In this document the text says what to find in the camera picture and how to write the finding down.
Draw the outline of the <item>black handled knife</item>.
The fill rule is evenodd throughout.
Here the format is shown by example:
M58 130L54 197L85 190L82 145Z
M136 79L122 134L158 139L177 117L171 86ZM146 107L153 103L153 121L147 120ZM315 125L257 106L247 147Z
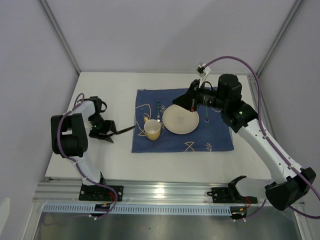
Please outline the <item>black handled knife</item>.
M128 131L130 131L130 130L133 130L135 127L136 127L136 126L133 125L133 126L130 126L130 127L125 128L125 129L122 129L122 130L113 132L113 133L111 134L111 136L113 136L113 135L120 135L120 134L126 133L126 132L128 132Z

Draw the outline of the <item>cream round plate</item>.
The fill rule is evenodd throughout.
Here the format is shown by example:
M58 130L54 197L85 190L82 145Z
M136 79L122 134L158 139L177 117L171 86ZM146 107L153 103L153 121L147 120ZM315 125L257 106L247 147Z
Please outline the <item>cream round plate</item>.
M162 120L165 128L170 132L186 135L198 127L200 118L197 112L190 112L173 104L164 111Z

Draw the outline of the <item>iridescent green fork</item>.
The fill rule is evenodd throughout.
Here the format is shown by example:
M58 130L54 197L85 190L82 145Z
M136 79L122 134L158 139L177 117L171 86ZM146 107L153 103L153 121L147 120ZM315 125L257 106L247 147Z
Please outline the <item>iridescent green fork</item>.
M209 115L208 115L208 107L205 109L205 127L209 128L210 127L210 121L209 121Z

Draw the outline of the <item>metal spoon green handle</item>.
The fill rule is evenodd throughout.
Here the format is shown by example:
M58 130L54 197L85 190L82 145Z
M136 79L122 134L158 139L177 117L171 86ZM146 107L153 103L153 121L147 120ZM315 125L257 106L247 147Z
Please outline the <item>metal spoon green handle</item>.
M161 103L160 103L160 100L157 100L157 121L159 123L161 122L160 112L161 112Z

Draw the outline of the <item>blue fish-pattern cloth placemat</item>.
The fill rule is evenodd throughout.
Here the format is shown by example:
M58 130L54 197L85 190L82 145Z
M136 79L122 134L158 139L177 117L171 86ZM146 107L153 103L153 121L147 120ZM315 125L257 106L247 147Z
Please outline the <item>blue fish-pattern cloth placemat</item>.
M205 127L206 107L197 109L199 124L188 134L175 134L161 127L160 136L151 141L144 131L144 117L157 119L157 100L160 101L160 118L172 100L187 91L186 88L148 90L139 89L135 99L135 122L132 153L176 152L228 152L234 150L232 130L223 122L219 112L208 108L210 127Z

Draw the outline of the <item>yellow plastic cup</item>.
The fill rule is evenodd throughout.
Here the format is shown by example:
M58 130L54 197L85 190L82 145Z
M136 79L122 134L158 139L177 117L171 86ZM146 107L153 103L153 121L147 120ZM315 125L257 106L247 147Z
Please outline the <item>yellow plastic cup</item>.
M155 119L144 117L144 132L150 141L156 141L161 134L161 124Z

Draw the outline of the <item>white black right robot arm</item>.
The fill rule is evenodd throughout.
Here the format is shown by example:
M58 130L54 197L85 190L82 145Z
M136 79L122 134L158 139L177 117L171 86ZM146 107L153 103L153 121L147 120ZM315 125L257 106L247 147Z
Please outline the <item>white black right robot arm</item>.
M223 122L253 148L268 168L270 179L241 175L229 182L227 195L231 201L255 197L268 200L277 210L284 211L312 187L315 171L301 167L267 133L258 113L242 100L242 84L236 75L221 75L217 89L212 90L201 86L200 80L194 80L172 103L190 112L199 106L220 109Z

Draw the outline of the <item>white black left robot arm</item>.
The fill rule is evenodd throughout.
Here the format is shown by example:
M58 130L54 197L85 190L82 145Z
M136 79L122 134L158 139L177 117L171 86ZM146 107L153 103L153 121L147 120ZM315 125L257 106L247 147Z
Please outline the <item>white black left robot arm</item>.
M50 119L52 151L67 159L82 177L82 184L92 186L90 194L101 201L108 195L105 178L88 153L88 138L112 143L117 132L113 120L102 117L107 104L98 96L77 99L72 110Z

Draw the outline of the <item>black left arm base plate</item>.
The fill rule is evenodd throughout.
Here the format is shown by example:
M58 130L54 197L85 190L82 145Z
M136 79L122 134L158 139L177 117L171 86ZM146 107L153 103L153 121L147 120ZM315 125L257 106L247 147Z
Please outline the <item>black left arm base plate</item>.
M83 184L80 188L78 200L87 202L114 202L115 194L104 187Z

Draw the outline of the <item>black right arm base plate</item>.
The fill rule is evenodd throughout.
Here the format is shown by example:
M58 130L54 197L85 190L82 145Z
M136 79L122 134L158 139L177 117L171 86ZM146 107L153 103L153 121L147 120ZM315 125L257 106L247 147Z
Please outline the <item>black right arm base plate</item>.
M212 198L215 204L257 204L258 199L256 197L248 196L243 197L238 193L230 193L228 187L212 187L210 191L206 193Z

